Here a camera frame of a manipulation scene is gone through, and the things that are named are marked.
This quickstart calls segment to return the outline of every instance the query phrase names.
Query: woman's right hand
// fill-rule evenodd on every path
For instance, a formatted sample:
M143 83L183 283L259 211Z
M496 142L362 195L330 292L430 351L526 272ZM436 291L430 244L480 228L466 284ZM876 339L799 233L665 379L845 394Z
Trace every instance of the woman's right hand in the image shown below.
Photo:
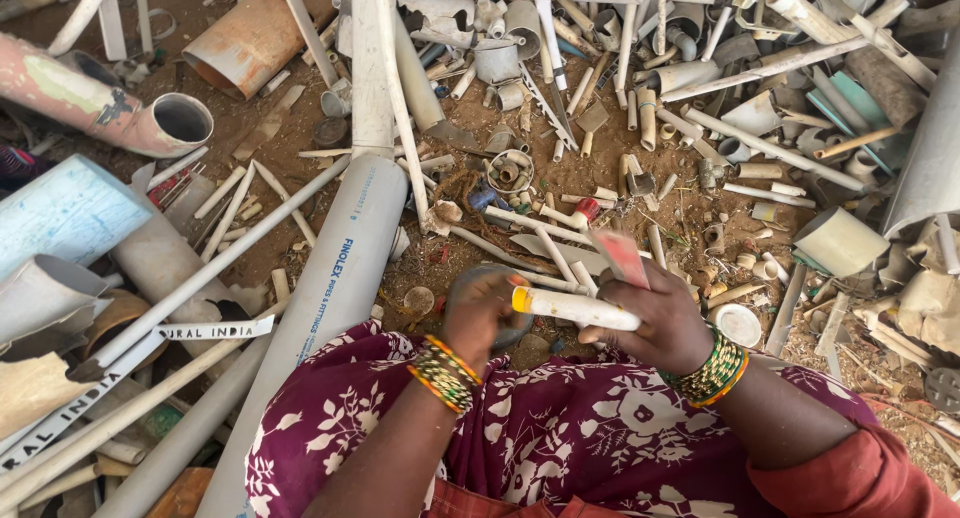
M714 333L707 327L687 284L644 257L650 289L614 278L610 269L600 276L597 298L639 316L635 331L590 325L580 331L581 343L613 345L643 364L686 376L697 371L714 351Z

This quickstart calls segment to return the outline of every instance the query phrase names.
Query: rust-colored sleeve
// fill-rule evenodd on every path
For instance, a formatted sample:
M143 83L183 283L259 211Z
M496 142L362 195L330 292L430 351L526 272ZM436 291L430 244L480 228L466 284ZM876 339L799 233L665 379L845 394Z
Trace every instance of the rust-colored sleeve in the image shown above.
M807 463L778 471L747 465L760 494L790 518L953 518L960 506L910 463L906 447L877 425Z

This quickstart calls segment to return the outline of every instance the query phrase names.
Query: woman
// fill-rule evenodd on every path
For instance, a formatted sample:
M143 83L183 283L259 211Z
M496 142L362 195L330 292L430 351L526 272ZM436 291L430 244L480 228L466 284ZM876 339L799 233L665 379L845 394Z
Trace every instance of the woman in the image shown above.
M269 518L960 516L856 394L758 352L741 357L682 280L646 263L650 290L604 277L598 296L643 324L584 328L581 342L607 344L595 359L553 356L525 372L489 359L523 283L509 273L449 300L442 344L376 321L333 339L264 413L246 460L253 508Z

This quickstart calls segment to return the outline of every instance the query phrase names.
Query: purple floral sari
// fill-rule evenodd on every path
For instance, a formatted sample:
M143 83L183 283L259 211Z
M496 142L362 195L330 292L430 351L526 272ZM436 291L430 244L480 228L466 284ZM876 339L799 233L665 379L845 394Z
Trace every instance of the purple floral sari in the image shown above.
M402 389L423 341L367 321L294 369L246 457L263 518L300 517ZM859 423L876 423L829 375L754 352L757 363ZM747 453L709 407L688 405L626 353L559 358L519 372L498 356L454 429L438 475L480 495L554 514L576 495L629 516L783 516L750 483Z

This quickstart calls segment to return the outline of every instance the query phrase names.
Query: hand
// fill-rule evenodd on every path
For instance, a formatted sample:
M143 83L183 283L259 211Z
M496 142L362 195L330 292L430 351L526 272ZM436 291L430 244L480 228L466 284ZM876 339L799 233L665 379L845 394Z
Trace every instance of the hand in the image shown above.
M590 325L580 331L581 343L614 345L654 368L686 376L697 371L714 351L714 334L704 323L687 284L644 257L650 290L614 279L610 269L600 276L597 298L639 316L635 331Z
M511 304L515 286L529 283L516 273L491 272L460 287L457 298L446 301L443 341L477 374L482 375L490 359L501 318L520 316ZM520 328L519 319L508 325Z

